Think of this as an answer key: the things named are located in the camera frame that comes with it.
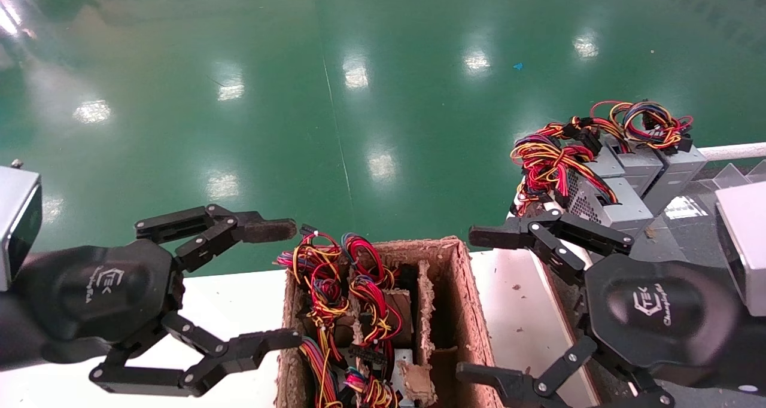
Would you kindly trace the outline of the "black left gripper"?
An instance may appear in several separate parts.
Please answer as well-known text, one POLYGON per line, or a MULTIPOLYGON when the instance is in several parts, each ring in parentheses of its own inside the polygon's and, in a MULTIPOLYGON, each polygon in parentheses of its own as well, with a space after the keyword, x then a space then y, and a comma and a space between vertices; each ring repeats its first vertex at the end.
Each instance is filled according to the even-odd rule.
POLYGON ((33 321, 55 342, 96 338, 118 343, 90 372, 96 386, 112 394, 202 397, 230 374, 257 370, 269 352, 301 345, 303 338, 290 328, 240 334, 224 342, 172 312, 183 304, 178 270, 194 272, 239 242, 292 239, 295 220, 207 205, 140 220, 135 229, 141 240, 127 245, 85 245, 35 255, 12 285, 33 321), (157 245, 180 239, 186 243, 175 250, 175 258, 157 245), (202 359, 186 370, 127 366, 166 336, 202 359))

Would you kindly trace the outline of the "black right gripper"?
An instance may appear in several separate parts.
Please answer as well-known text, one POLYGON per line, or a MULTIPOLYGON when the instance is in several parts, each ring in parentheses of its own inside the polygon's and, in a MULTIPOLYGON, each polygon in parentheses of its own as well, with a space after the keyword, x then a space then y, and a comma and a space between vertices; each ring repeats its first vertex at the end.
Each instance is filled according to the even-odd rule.
POLYGON ((529 250, 567 285, 585 284, 590 330, 599 340, 583 336, 539 377, 457 364, 457 380, 495 389, 505 407, 566 407, 559 388, 586 362, 602 356, 604 345, 628 365, 641 367, 617 369, 636 393, 605 407, 673 407, 674 398, 643 368, 712 366, 743 314, 725 269, 608 256, 629 255, 634 238, 561 210, 536 217, 511 215, 500 226, 470 226, 469 242, 490 249, 529 250), (608 257, 586 270, 585 261, 567 243, 608 257))

